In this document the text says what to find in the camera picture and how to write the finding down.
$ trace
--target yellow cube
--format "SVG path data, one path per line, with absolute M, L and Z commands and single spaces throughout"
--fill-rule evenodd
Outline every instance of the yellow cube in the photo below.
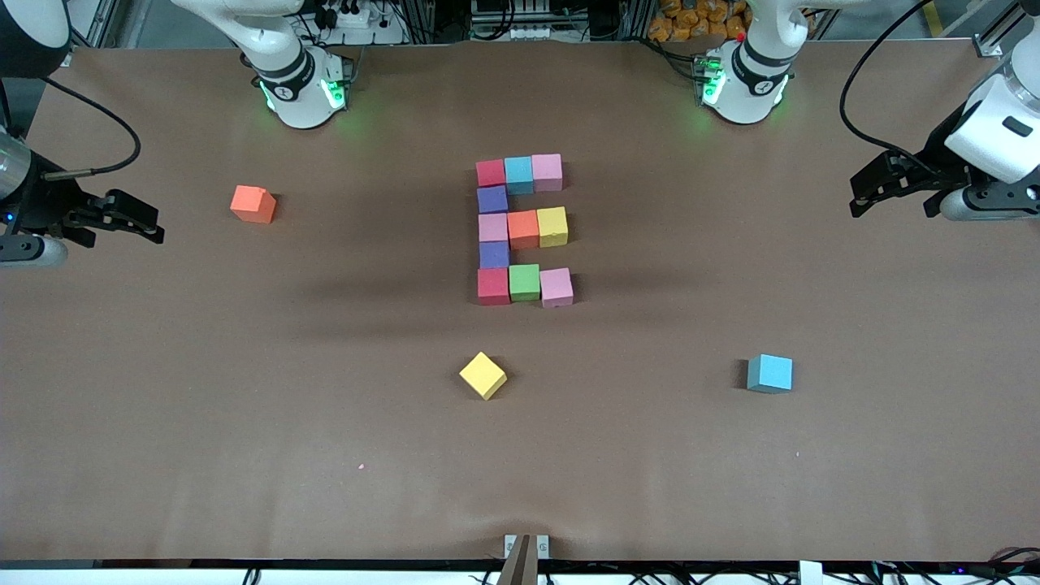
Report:
M 469 362 L 466 367 L 463 367 L 459 375 L 484 400 L 490 400 L 495 390 L 502 387 L 502 384 L 505 383 L 505 373 L 495 362 L 491 361 L 491 358 L 486 356 L 484 352 L 476 354 L 473 361 Z
M 567 210 L 548 207 L 538 210 L 538 246 L 551 248 L 567 244 Z

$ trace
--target green cube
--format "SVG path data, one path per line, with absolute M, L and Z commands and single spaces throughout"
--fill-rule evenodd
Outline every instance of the green cube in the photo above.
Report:
M 513 264 L 510 266 L 510 299 L 537 301 L 542 297 L 542 283 L 538 264 Z

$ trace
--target toy block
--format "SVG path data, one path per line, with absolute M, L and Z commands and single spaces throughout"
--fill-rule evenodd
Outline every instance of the toy block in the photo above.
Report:
M 748 389 L 772 395 L 791 388 L 790 358 L 761 354 L 748 362 Z
M 530 157 L 535 192 L 564 190 L 564 161 L 558 154 L 536 154 Z
M 480 268 L 505 269 L 510 265 L 510 245 L 505 241 L 482 241 Z
M 476 186 L 493 187 L 505 184 L 505 163 L 501 158 L 476 163 Z
M 538 264 L 513 264 L 510 266 L 510 299 L 537 301 L 541 295 Z
M 243 222 L 269 224 L 275 218 L 275 197 L 263 187 L 238 185 L 231 198 L 231 210 Z
M 480 213 L 476 217 L 480 241 L 509 241 L 510 230 L 505 213 Z
M 476 299 L 487 307 L 510 304 L 510 270 L 476 271 Z
M 510 248 L 525 250 L 538 248 L 538 211 L 511 211 L 506 215 L 510 231 Z
M 480 213 L 504 213 L 510 210 L 505 185 L 476 189 L 476 208 Z
M 505 159 L 505 192 L 510 195 L 531 195 L 535 193 L 535 175 L 529 156 L 515 156 Z
M 551 248 L 567 244 L 567 210 L 563 207 L 538 209 L 538 246 Z
M 476 354 L 459 375 L 484 400 L 491 400 L 492 395 L 505 383 L 505 372 L 484 352 Z
M 542 271 L 542 307 L 566 307 L 574 304 L 574 287 L 571 285 L 570 269 Z

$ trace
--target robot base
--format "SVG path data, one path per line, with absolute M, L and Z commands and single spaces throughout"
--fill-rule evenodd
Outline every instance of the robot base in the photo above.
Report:
M 344 59 L 318 47 L 308 47 L 314 57 L 314 76 L 300 91 L 295 100 L 283 101 L 277 96 L 267 97 L 267 107 L 287 126 L 307 129 L 320 126 L 337 111 L 346 107 L 353 61 L 344 67 Z
M 703 104 L 719 112 L 719 116 L 735 124 L 761 122 L 783 99 L 783 88 L 787 78 L 777 83 L 765 95 L 755 96 L 731 70 L 733 51 L 739 47 L 736 41 L 728 41 L 722 47 L 711 49 L 708 58 L 719 59 L 722 69 L 713 81 L 705 84 L 701 95 Z

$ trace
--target orange cube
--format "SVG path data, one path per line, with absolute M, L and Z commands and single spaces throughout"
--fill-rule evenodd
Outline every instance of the orange cube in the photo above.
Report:
M 269 224 L 275 218 L 275 197 L 263 187 L 238 185 L 231 198 L 231 210 L 243 222 Z
M 538 248 L 538 211 L 512 211 L 505 219 L 510 230 L 510 248 Z

